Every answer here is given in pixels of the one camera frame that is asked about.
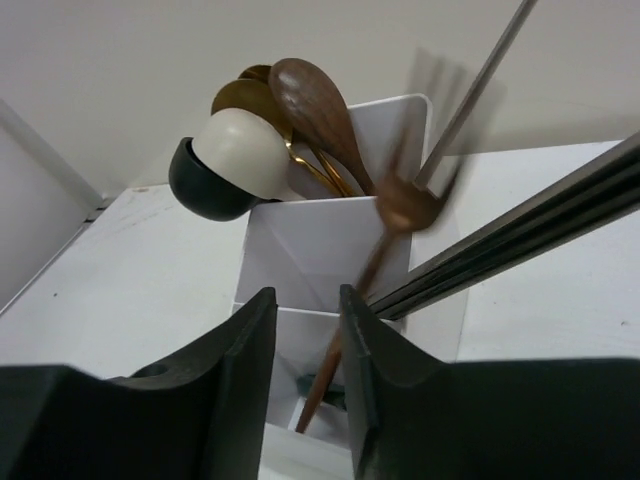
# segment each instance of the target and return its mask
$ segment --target wooden fork handle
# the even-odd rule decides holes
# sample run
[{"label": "wooden fork handle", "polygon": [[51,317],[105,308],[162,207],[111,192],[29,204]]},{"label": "wooden fork handle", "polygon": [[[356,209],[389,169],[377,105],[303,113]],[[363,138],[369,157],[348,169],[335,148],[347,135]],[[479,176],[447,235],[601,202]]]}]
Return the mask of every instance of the wooden fork handle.
[{"label": "wooden fork handle", "polygon": [[[398,236],[392,232],[386,231],[382,239],[376,245],[373,254],[367,262],[367,266],[363,270],[358,283],[356,284],[356,290],[360,295],[364,296],[371,288],[373,281],[376,279],[380,267],[382,266],[385,258],[391,251],[393,244],[396,242]],[[326,391],[328,390],[333,377],[338,370],[340,361],[342,360],[342,343],[340,341],[340,329],[338,328],[333,334],[333,338],[327,347],[327,353],[324,356],[320,370],[311,384],[311,390],[307,396],[307,401],[304,403],[302,413],[298,419],[296,425],[296,432],[304,433],[316,410],[322,403],[322,399]]]}]

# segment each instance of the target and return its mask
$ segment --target utensil holder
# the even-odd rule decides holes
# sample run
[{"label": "utensil holder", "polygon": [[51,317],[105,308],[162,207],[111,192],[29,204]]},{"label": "utensil holder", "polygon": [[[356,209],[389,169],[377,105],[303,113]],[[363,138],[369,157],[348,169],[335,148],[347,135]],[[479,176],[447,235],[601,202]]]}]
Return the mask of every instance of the utensil holder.
[{"label": "utensil holder", "polygon": [[[374,182],[384,172],[384,160],[407,106],[415,108],[423,120],[411,125],[411,142],[402,162],[404,175],[415,176],[427,154],[429,100],[407,95],[350,108],[358,145]],[[340,172],[350,179],[346,170]],[[251,212],[233,303],[235,311],[260,288],[276,289],[279,309],[267,422],[290,430],[304,403],[296,379],[317,372],[338,327],[339,286],[355,283],[383,232],[372,197],[326,199],[321,187],[307,182],[302,173],[292,173],[291,186],[312,200],[263,204]],[[402,239],[372,291],[401,278],[459,238],[455,219],[448,215],[427,233]],[[462,292],[409,315],[394,328],[431,355],[455,360],[465,308],[466,292]],[[334,382],[343,382],[340,369]],[[348,448],[347,414],[323,404],[307,434]]]}]

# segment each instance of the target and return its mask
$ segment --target wooden spoon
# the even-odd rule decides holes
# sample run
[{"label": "wooden spoon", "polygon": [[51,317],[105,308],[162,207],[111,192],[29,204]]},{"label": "wooden spoon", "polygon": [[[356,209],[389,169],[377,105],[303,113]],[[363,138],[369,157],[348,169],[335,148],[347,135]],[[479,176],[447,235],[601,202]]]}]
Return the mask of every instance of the wooden spoon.
[{"label": "wooden spoon", "polygon": [[[258,80],[259,82],[264,83],[265,85],[269,84],[269,73],[271,72],[271,65],[252,65],[242,71],[238,78],[249,78],[252,80]],[[293,132],[292,141],[295,139],[296,131]],[[313,143],[306,141],[311,153],[313,153],[322,168],[324,168],[325,172],[329,175],[334,185],[338,187],[343,197],[357,197],[358,194],[351,188],[349,185],[338,173],[338,171],[333,168],[333,165],[329,162],[327,157],[322,153],[322,151],[316,147]]]},{"label": "wooden spoon", "polygon": [[305,167],[331,193],[342,196],[342,192],[330,179],[325,177],[322,172],[293,151],[291,141],[293,137],[293,126],[280,111],[268,85],[259,80],[247,78],[228,83],[220,89],[213,99],[211,114],[213,115],[227,108],[241,108],[269,122],[280,136],[282,136],[291,159]]},{"label": "wooden spoon", "polygon": [[366,195],[373,195],[347,105],[327,74],[306,60],[285,58],[271,67],[269,86],[293,127],[344,165]]}]

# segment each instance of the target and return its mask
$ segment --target white wall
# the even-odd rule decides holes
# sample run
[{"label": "white wall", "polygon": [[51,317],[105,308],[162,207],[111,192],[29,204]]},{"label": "white wall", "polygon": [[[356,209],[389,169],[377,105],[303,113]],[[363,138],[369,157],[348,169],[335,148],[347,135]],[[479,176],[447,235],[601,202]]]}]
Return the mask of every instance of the white wall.
[{"label": "white wall", "polygon": [[[349,103],[403,92],[415,45],[478,69],[520,0],[0,0],[0,96],[101,193],[163,182],[245,66],[302,56]],[[640,127],[640,2],[540,0],[486,149]]]},{"label": "white wall", "polygon": [[0,311],[76,234],[90,210],[0,122]]}]

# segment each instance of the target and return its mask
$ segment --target brass spoon handle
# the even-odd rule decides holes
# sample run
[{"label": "brass spoon handle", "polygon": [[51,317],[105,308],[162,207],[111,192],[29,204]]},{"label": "brass spoon handle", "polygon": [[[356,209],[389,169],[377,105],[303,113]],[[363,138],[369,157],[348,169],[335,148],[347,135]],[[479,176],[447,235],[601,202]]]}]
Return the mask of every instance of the brass spoon handle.
[{"label": "brass spoon handle", "polygon": [[342,196],[343,197],[357,197],[358,194],[355,192],[355,190],[353,190],[353,188],[351,188],[351,185],[349,185],[340,176],[340,174],[334,168],[334,166],[331,165],[331,163],[329,162],[329,160],[327,159],[325,154],[322,153],[322,150],[320,150],[318,147],[316,147],[313,144],[308,144],[308,145],[309,145],[309,148],[311,149],[311,153],[313,153],[316,156],[316,158],[318,159],[318,161],[322,165],[322,168],[324,168],[324,170],[329,174],[329,178],[331,178],[331,180],[336,185],[336,187],[338,187],[338,189],[342,192]]},{"label": "brass spoon handle", "polygon": [[289,156],[291,157],[291,160],[296,162],[298,165],[302,165],[303,167],[305,167],[309,171],[309,173],[311,173],[311,175],[316,177],[316,180],[318,180],[320,183],[322,183],[322,185],[324,185],[326,187],[327,190],[329,190],[331,193],[333,193],[334,195],[337,195],[339,197],[344,197],[345,196],[340,191],[340,189],[338,189],[338,187],[336,187],[333,184],[333,182],[331,180],[329,180],[327,177],[325,177],[322,174],[322,172],[320,170],[318,170],[316,167],[311,165],[304,158],[302,158],[300,155],[298,155],[296,152],[294,152],[292,148],[288,147],[288,150],[289,150]]}]

